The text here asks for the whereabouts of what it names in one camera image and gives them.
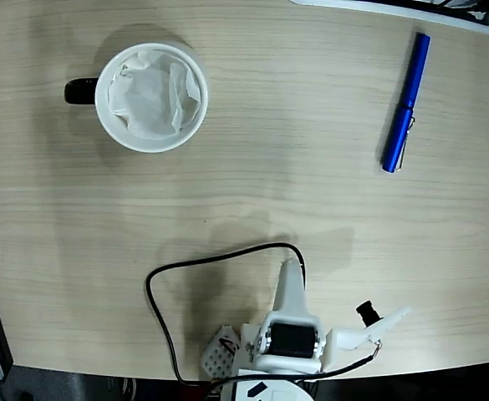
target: black cable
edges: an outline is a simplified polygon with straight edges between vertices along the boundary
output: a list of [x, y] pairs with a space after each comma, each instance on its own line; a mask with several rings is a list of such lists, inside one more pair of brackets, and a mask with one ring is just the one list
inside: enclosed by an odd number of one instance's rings
[[331, 372], [324, 373], [313, 373], [313, 374], [249, 374], [245, 376], [233, 376], [232, 378], [221, 378], [220, 380], [209, 384], [203, 394], [203, 401], [206, 401], [209, 395], [221, 386], [225, 386], [229, 383], [240, 383], [240, 382], [254, 382], [263, 380], [287, 380], [289, 382], [297, 382], [302, 380], [320, 380], [323, 378], [332, 378], [334, 376], [339, 376], [340, 374], [350, 372], [354, 369], [361, 368], [363, 365], [369, 363], [374, 359], [375, 354], [369, 355], [366, 358], [360, 359], [357, 362], [352, 363], [344, 368], [333, 370]]
[[232, 259], [234, 257], [248, 255], [250, 253], [264, 251], [266, 249], [273, 249], [273, 248], [288, 248], [296, 254], [296, 257], [298, 258], [300, 266], [302, 267], [303, 284], [305, 285], [305, 261], [303, 260], [302, 252], [296, 246], [288, 244], [286, 242], [272, 242], [269, 244], [252, 246], [250, 248], [242, 249], [240, 251], [235, 251], [235, 252], [227, 253], [227, 254], [220, 255], [220, 256], [211, 256], [211, 257], [205, 257], [202, 259], [195, 259], [194, 261], [181, 261], [181, 262], [177, 262], [177, 263], [171, 263], [169, 265], [159, 267], [159, 268], [155, 269], [154, 271], [152, 271], [150, 274], [148, 274], [147, 278], [145, 279], [145, 291], [147, 293], [148, 300], [150, 301], [151, 308], [153, 309], [153, 312], [157, 316], [157, 319], [159, 320], [160, 327], [162, 328], [162, 331], [166, 337], [166, 342], [168, 343], [168, 350], [170, 351], [171, 367], [172, 367], [174, 374], [177, 378], [177, 381], [179, 383], [181, 383], [185, 386], [198, 386], [199, 385], [198, 383], [193, 382], [191, 380], [185, 380], [181, 376], [181, 373], [179, 372], [179, 365], [177, 364], [176, 348], [174, 346], [173, 340], [171, 339], [170, 330], [168, 330], [168, 326], [166, 326], [166, 322], [164, 321], [164, 318], [162, 317], [162, 314], [160, 313], [160, 310], [156, 305], [155, 298], [153, 297], [153, 291], [151, 291], [151, 280], [153, 280], [153, 277], [155, 277], [159, 273], [162, 273], [162, 272], [165, 272], [165, 271], [171, 270], [171, 269], [177, 269], [180, 267], [205, 265], [207, 263], [216, 263], [217, 261], [225, 261], [227, 259]]
[[[273, 248], [288, 248], [291, 251], [293, 251], [300, 263], [300, 266], [302, 268], [302, 275], [303, 275], [303, 284], [305, 285], [305, 260], [303, 259], [302, 252], [294, 245], [288, 244], [286, 242], [273, 242], [269, 244], [263, 244], [263, 245], [258, 245], [258, 246], [252, 246], [247, 249], [243, 249], [240, 251], [235, 251], [231, 253], [227, 253], [224, 255], [220, 256], [211, 256], [211, 257], [205, 257], [202, 259], [195, 259], [193, 261], [181, 261], [177, 263], [171, 263], [169, 265], [165, 265], [162, 267], [159, 267], [152, 271], [148, 276], [145, 278], [145, 291], [147, 293], [148, 300], [150, 302], [151, 308], [153, 309], [153, 312], [157, 316], [157, 319], [159, 320], [160, 327], [162, 328], [162, 331], [166, 337], [166, 342], [168, 343], [168, 350], [170, 351], [170, 358], [171, 358], [171, 366], [174, 371], [174, 374], [177, 378], [177, 381], [185, 386], [198, 386], [199, 384], [197, 382], [193, 382], [190, 380], [185, 380], [181, 376], [181, 373], [179, 371], [179, 365], [177, 363], [177, 356], [176, 356], [176, 348], [174, 346], [173, 340], [171, 339], [171, 334], [170, 330], [168, 329], [168, 326], [166, 326], [166, 322], [164, 321], [164, 318], [162, 317], [162, 314], [160, 313], [159, 308], [156, 306], [155, 298], [153, 296], [153, 291], [151, 291], [151, 281], [153, 280], [153, 277], [155, 277], [157, 274], [165, 272], [167, 270], [171, 269], [177, 269], [180, 267], [189, 267], [189, 266], [199, 266], [199, 265], [205, 265], [207, 263], [215, 263], [218, 261], [225, 261], [227, 259], [232, 259], [234, 257], [239, 257], [239, 256], [244, 256], [248, 255], [250, 253], [258, 252], [258, 251], [264, 251], [266, 249], [273, 249]], [[237, 383], [237, 382], [248, 382], [248, 381], [254, 381], [254, 380], [287, 380], [291, 382], [296, 382], [296, 381], [303, 381], [303, 380], [320, 380], [322, 378], [332, 378], [333, 376], [337, 376], [343, 373], [350, 372], [356, 368], [359, 368], [366, 363], [369, 363], [374, 359], [378, 351], [378, 348], [374, 354], [369, 355], [366, 358], [360, 359], [359, 361], [352, 363], [349, 366], [346, 366], [344, 368], [334, 370], [332, 372], [325, 372], [325, 373], [313, 373], [313, 374], [251, 374], [251, 375], [246, 375], [246, 376], [233, 376], [230, 378], [223, 378], [220, 379], [216, 382], [213, 382], [209, 384], [206, 388], [205, 394], [203, 396], [203, 400], [207, 400], [209, 396], [211, 395], [212, 391], [215, 390], [216, 388], [222, 387], [226, 384], [229, 383]]]

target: white mug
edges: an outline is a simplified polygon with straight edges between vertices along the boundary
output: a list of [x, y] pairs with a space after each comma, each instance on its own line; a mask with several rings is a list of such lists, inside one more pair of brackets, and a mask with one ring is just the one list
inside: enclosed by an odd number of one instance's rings
[[[163, 139], [140, 138], [131, 134], [125, 122], [109, 107], [109, 86], [116, 72], [126, 59], [142, 50], [159, 50], [180, 58], [190, 66], [200, 87], [200, 109], [191, 124], [182, 128], [175, 135]], [[209, 88], [203, 62], [194, 50], [177, 42], [142, 43], [116, 54], [104, 66], [99, 78], [80, 78], [69, 81], [64, 88], [64, 99], [69, 104], [95, 104], [95, 110], [103, 128], [116, 142], [126, 148], [145, 153], [160, 153], [184, 144], [198, 131], [207, 112]]]

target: white 3d-printed part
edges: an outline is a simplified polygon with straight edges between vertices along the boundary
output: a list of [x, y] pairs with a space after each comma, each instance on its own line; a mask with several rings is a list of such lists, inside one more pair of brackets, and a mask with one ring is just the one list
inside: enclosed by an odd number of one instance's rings
[[[225, 344], [233, 353], [230, 353], [226, 347], [220, 342], [225, 341]], [[209, 375], [210, 378], [228, 378], [231, 376], [234, 353], [239, 347], [240, 338], [237, 336], [231, 326], [222, 326], [216, 333], [214, 338], [205, 348], [201, 355], [201, 367]]]

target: pen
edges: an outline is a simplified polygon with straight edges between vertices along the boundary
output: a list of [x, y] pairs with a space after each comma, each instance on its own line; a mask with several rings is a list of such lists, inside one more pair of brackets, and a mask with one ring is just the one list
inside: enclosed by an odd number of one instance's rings
[[405, 143], [410, 128], [415, 122], [413, 107], [415, 106], [415, 100], [419, 92], [429, 47], [430, 37], [423, 33], [417, 33], [415, 46], [411, 54], [410, 66], [408, 67], [408, 74], [405, 77], [404, 88], [391, 124], [391, 131], [382, 159], [382, 168], [390, 173], [400, 170], [404, 161]]

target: white object edge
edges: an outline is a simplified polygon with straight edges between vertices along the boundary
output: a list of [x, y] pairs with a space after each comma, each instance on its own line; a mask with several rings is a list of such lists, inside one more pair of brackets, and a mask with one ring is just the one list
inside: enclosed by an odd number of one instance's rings
[[428, 13], [426, 11], [413, 10], [411, 8], [390, 6], [387, 4], [368, 3], [357, 0], [290, 0], [292, 3], [302, 6], [320, 6], [328, 8], [342, 8], [346, 10], [367, 11], [370, 13], [380, 13], [395, 15], [397, 17], [406, 17], [419, 19], [420, 21], [429, 21], [431, 23], [441, 23], [451, 27], [468, 29], [479, 33], [489, 34], [489, 25], [471, 23], [459, 18], [453, 18], [446, 15]]

